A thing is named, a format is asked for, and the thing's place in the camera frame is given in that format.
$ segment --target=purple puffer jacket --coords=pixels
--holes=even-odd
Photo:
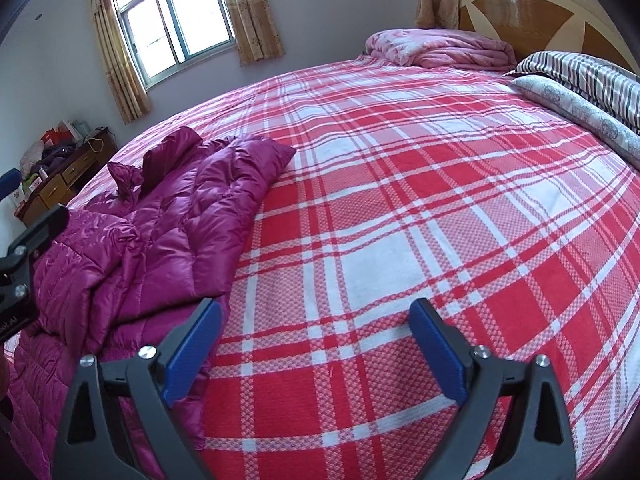
[[[50,478],[56,428],[82,355],[128,358],[161,342],[201,298],[228,305],[258,207],[294,152],[260,137],[203,144],[182,127],[145,155],[141,170],[110,163],[117,196],[70,213],[36,264],[40,317],[20,336],[10,387],[13,443],[38,478]],[[212,356],[174,406],[198,449]],[[130,405],[126,411],[141,462],[157,473]]]

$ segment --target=wooden cabinet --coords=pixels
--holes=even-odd
[[[117,147],[105,128],[93,139],[85,141],[76,149],[55,174],[31,193],[27,203],[16,216],[27,226],[33,223],[56,204],[71,202],[82,188],[115,155]]]

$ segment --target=pink blanket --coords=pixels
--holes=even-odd
[[[366,52],[400,66],[506,72],[516,65],[513,47],[476,32],[443,28],[395,28],[374,34]]]

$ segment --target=silver bolt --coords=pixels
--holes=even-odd
[[[14,288],[14,296],[19,300],[23,300],[27,297],[29,289],[26,285],[16,285]]]
[[[478,345],[474,347],[474,354],[481,359],[488,359],[491,357],[491,350],[487,346]]]
[[[543,368],[548,367],[551,364],[551,359],[544,354],[540,354],[536,356],[536,364]]]
[[[156,356],[155,346],[143,346],[140,350],[138,350],[138,355],[143,359],[153,359]]]
[[[80,358],[80,366],[82,368],[89,368],[93,366],[94,363],[95,363],[95,357],[92,355],[85,355],[84,357]]]

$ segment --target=bed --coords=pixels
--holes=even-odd
[[[545,32],[556,7],[566,19]],[[576,50],[638,72],[595,0],[461,0],[461,28],[520,58]],[[413,478],[455,413],[406,324],[420,297],[501,357],[551,358],[580,478],[616,445],[640,398],[640,178],[508,82],[360,56],[213,99],[118,152],[140,166],[183,125],[298,149],[256,218],[210,374],[203,456],[220,478]],[[102,170],[70,206],[113,190]]]

